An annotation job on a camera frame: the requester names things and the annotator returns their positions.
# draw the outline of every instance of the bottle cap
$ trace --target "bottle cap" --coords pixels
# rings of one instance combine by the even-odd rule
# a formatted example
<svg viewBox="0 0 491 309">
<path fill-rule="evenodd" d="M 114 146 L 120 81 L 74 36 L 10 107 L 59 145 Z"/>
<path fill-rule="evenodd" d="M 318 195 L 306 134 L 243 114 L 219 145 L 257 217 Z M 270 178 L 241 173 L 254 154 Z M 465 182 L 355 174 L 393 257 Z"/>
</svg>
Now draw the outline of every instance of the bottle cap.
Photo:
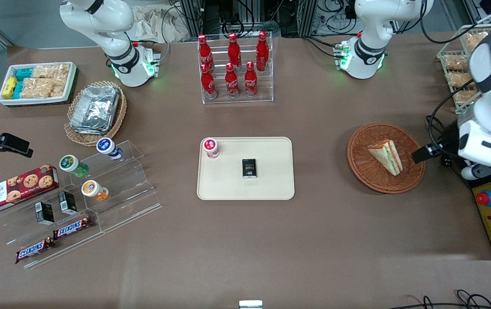
<svg viewBox="0 0 491 309">
<path fill-rule="evenodd" d="M 67 154 L 59 161 L 59 167 L 65 172 L 73 172 L 79 165 L 79 160 L 72 154 Z"/>
<path fill-rule="evenodd" d="M 203 147 L 206 152 L 215 152 L 217 150 L 217 142 L 214 139 L 206 139 Z"/>
<path fill-rule="evenodd" d="M 85 196 L 96 196 L 100 191 L 100 184 L 94 180 L 87 180 L 83 186 L 81 186 L 81 192 Z"/>
<path fill-rule="evenodd" d="M 116 143 L 114 143 L 110 137 L 103 137 L 96 143 L 96 150 L 103 155 L 109 154 L 110 152 L 114 151 L 115 148 Z"/>
</svg>

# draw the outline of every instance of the walkers cookie box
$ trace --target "walkers cookie box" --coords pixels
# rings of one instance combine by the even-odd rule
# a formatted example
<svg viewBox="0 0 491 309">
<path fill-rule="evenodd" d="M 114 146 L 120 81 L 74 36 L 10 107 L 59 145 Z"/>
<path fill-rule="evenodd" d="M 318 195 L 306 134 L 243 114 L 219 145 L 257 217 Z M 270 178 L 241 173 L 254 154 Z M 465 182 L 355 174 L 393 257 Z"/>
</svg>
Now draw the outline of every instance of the walkers cookie box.
<svg viewBox="0 0 491 309">
<path fill-rule="evenodd" d="M 57 169 L 50 165 L 0 182 L 0 211 L 58 187 Z"/>
</svg>

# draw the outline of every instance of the cookie box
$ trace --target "cookie box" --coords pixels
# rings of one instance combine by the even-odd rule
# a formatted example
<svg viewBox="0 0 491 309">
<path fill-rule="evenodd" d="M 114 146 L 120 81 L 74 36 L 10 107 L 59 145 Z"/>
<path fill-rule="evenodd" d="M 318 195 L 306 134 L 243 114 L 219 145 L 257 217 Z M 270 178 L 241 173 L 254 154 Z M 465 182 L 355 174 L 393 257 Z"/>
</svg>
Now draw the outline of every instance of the cookie box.
<svg viewBox="0 0 491 309">
<path fill-rule="evenodd" d="M 59 97 L 47 97 L 47 98 L 18 98 L 18 99 L 6 99 L 3 97 L 3 87 L 7 84 L 7 81 L 14 76 L 19 69 L 34 68 L 38 65 L 53 65 L 53 64 L 68 64 L 69 72 L 64 86 L 63 95 Z M 7 69 L 6 76 L 2 82 L 2 89 L 0 90 L 0 103 L 8 107 L 23 107 L 23 106 L 41 106 L 52 104 L 67 104 L 72 101 L 72 94 L 75 88 L 75 78 L 77 76 L 77 68 L 73 62 L 49 62 L 49 63 L 33 63 L 33 64 L 14 64 L 10 65 Z"/>
<path fill-rule="evenodd" d="M 0 211 L 59 187 L 57 169 L 44 165 L 0 182 Z"/>
</svg>

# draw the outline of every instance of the white cloth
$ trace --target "white cloth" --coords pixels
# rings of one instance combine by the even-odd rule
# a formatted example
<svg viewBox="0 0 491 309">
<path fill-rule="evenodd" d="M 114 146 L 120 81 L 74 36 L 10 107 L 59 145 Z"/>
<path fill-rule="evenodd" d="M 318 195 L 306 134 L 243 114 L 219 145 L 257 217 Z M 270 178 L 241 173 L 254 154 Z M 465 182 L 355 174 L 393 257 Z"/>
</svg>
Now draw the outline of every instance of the white cloth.
<svg viewBox="0 0 491 309">
<path fill-rule="evenodd" d="M 137 25 L 138 39 L 150 39 L 159 43 L 180 42 L 190 38 L 190 33 L 180 16 L 178 10 L 182 10 L 180 2 L 176 2 L 178 9 L 170 9 L 170 4 L 148 4 L 146 6 L 135 6 L 133 13 Z M 163 20 L 163 35 L 161 34 L 161 23 Z"/>
</svg>

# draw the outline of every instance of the white tray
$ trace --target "white tray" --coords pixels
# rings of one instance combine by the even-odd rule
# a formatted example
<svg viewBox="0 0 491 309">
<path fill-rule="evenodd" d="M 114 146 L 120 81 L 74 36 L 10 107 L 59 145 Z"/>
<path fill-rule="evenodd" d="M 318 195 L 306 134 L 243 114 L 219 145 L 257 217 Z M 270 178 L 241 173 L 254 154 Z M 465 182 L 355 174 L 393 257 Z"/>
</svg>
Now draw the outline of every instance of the white tray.
<svg viewBox="0 0 491 309">
<path fill-rule="evenodd" d="M 2 92 L 5 84 L 9 80 L 10 76 L 13 76 L 18 69 L 33 68 L 37 65 L 53 65 L 53 64 L 68 64 L 70 66 L 68 72 L 68 78 L 66 79 L 66 85 L 64 86 L 64 92 L 61 97 L 51 98 L 28 98 L 28 99 L 6 99 L 3 98 Z M 69 94 L 72 91 L 73 80 L 75 77 L 75 64 L 73 62 L 47 62 L 47 63 L 30 63 L 30 64 L 15 64 L 11 65 L 7 69 L 6 77 L 3 80 L 2 87 L 0 89 L 0 103 L 5 106 L 27 106 L 27 105 L 43 105 L 53 104 L 58 102 L 64 102 L 68 100 Z"/>
<path fill-rule="evenodd" d="M 290 200 L 295 195 L 293 149 L 287 137 L 214 137 L 220 155 L 200 143 L 198 197 L 202 200 Z M 244 179 L 242 159 L 256 159 L 257 178 Z"/>
</svg>

